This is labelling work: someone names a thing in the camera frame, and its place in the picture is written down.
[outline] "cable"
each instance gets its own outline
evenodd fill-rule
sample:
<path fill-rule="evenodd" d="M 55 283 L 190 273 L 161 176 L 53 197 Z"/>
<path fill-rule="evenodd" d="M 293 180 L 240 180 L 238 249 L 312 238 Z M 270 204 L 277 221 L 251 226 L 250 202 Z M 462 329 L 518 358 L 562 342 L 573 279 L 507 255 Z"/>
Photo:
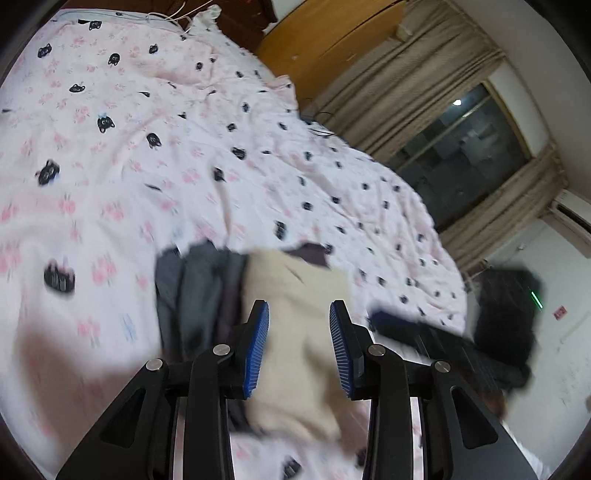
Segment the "cable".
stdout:
<path fill-rule="evenodd" d="M 70 11 L 64 11 L 64 12 L 60 12 L 59 16 L 53 18 L 53 20 L 58 21 L 61 17 L 63 17 L 64 15 L 71 15 L 73 13 L 74 9 L 71 9 Z M 101 17 L 112 17 L 112 18 L 118 18 L 118 19 L 126 19 L 126 20 L 133 20 L 133 21 L 140 21 L 140 22 L 146 22 L 147 19 L 143 18 L 142 16 L 133 16 L 133 15 L 129 15 L 127 12 L 119 12 L 121 13 L 121 15 L 114 15 L 111 14 L 110 12 L 105 12 L 105 11 L 101 11 L 101 12 L 97 12 L 96 9 L 78 9 L 76 8 L 76 13 L 89 13 L 89 14 L 95 14 Z M 159 15 L 159 16 L 164 16 L 163 14 L 157 13 L 157 12 L 153 12 L 151 15 Z M 167 22 L 170 23 L 170 20 L 165 20 L 164 18 L 153 18 L 153 21 L 158 21 L 158 22 Z"/>
<path fill-rule="evenodd" d="M 164 14 L 161 14 L 159 12 L 150 12 L 148 15 L 158 15 L 159 17 L 164 17 Z M 146 15 L 146 22 L 148 23 L 148 25 L 151 27 L 150 25 L 150 18 L 148 17 L 148 15 Z M 174 20 L 173 18 L 169 18 L 169 17 L 165 17 L 165 18 L 153 18 L 152 20 L 157 20 L 159 22 L 169 22 L 172 23 L 174 25 L 176 25 L 177 27 L 179 27 L 179 29 L 183 29 L 183 27 L 181 27 L 180 23 L 178 23 L 176 20 Z"/>
<path fill-rule="evenodd" d="M 209 1 L 205 2 L 203 5 L 200 5 L 199 7 L 197 7 L 197 8 L 194 8 L 193 10 L 191 10 L 191 11 L 190 11 L 188 14 L 184 14 L 182 17 L 175 18 L 174 20 L 178 21 L 178 20 L 182 20 L 183 18 L 187 18 L 187 17 L 188 17 L 189 15 L 191 15 L 193 12 L 196 12 L 197 10 L 199 10 L 200 8 L 203 8 L 203 7 L 205 7 L 205 5 L 208 5 L 208 4 L 210 4 L 211 2 L 213 2 L 213 0 L 209 0 Z"/>
<path fill-rule="evenodd" d="M 183 4 L 181 5 L 181 8 L 179 8 L 175 13 L 173 13 L 172 15 L 168 15 L 167 17 L 164 17 L 165 20 L 172 20 L 174 21 L 173 17 L 178 14 L 183 8 L 184 6 L 187 4 L 186 1 L 183 2 Z M 158 16 L 162 16 L 162 14 L 160 12 L 149 12 L 146 14 L 146 20 L 148 21 L 148 25 L 150 24 L 150 15 L 158 15 Z"/>

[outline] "window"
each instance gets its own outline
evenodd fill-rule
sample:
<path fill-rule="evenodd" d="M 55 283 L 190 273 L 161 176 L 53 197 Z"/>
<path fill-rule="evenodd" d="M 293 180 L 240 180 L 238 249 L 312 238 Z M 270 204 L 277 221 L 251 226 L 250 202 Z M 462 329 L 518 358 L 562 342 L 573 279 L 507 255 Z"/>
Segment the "window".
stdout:
<path fill-rule="evenodd" d="M 389 162 L 422 198 L 438 232 L 467 214 L 530 159 L 492 87 L 477 85 Z"/>

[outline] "wrinkled sheet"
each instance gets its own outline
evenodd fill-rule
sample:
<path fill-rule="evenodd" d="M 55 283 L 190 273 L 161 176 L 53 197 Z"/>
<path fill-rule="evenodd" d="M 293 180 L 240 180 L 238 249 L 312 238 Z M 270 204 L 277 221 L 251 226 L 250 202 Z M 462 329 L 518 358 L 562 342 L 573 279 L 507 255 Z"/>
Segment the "wrinkled sheet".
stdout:
<path fill-rule="evenodd" d="M 464 329 L 460 274 L 420 197 L 301 122 L 289 79 L 209 30 L 52 21 L 0 89 L 0 410 L 48 478 L 159 355 L 154 263 L 172 245 L 318 242 L 349 275 L 356 323 L 379 303 Z M 60 173 L 40 186 L 49 159 Z M 73 294 L 44 285 L 51 260 L 75 272 Z M 281 478 L 288 452 L 301 479 L 361 477 L 336 445 L 232 449 L 237 480 Z"/>

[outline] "wooden furniture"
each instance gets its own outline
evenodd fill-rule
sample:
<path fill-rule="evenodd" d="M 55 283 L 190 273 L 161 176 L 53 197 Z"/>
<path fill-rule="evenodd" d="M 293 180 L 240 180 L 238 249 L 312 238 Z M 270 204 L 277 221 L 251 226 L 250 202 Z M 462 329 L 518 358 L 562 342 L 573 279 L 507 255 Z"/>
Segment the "wooden furniture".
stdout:
<path fill-rule="evenodd" d="M 206 0 L 186 0 L 179 14 L 188 13 L 205 2 Z M 65 8 L 102 8 L 172 15 L 182 4 L 183 0 L 70 0 Z M 216 21 L 220 30 L 238 45 L 251 51 L 255 51 L 261 43 L 264 37 L 262 31 L 269 23 L 277 22 L 271 0 L 214 0 L 198 11 L 213 4 L 222 7 L 222 14 Z"/>
<path fill-rule="evenodd" d="M 256 54 L 289 75 L 303 109 L 372 48 L 396 32 L 404 0 L 306 0 L 262 41 Z"/>

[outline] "white wall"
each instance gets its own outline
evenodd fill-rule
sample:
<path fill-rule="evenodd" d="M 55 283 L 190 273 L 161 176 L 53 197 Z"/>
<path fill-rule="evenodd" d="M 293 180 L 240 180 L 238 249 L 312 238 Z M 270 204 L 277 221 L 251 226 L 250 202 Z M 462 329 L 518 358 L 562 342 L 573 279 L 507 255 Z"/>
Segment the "white wall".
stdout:
<path fill-rule="evenodd" d="M 489 81 L 511 112 L 530 152 L 533 155 L 540 153 L 548 144 L 550 134 L 540 111 L 515 70 L 507 62 L 503 62 L 489 77 Z"/>
<path fill-rule="evenodd" d="M 455 0 L 505 50 L 556 140 L 571 188 L 591 197 L 591 83 L 524 0 Z"/>
<path fill-rule="evenodd" d="M 275 9 L 275 15 L 279 21 L 283 20 L 287 15 L 298 8 L 305 0 L 272 0 L 273 8 Z M 276 23 L 270 24 L 266 29 L 265 33 L 269 33 L 276 26 Z"/>
<path fill-rule="evenodd" d="M 591 417 L 586 405 L 591 394 L 591 260 L 542 220 L 489 260 L 525 265 L 544 283 L 533 379 L 511 400 L 507 423 L 525 447 L 555 470 Z M 553 313 L 561 305 L 568 313 L 558 321 Z"/>

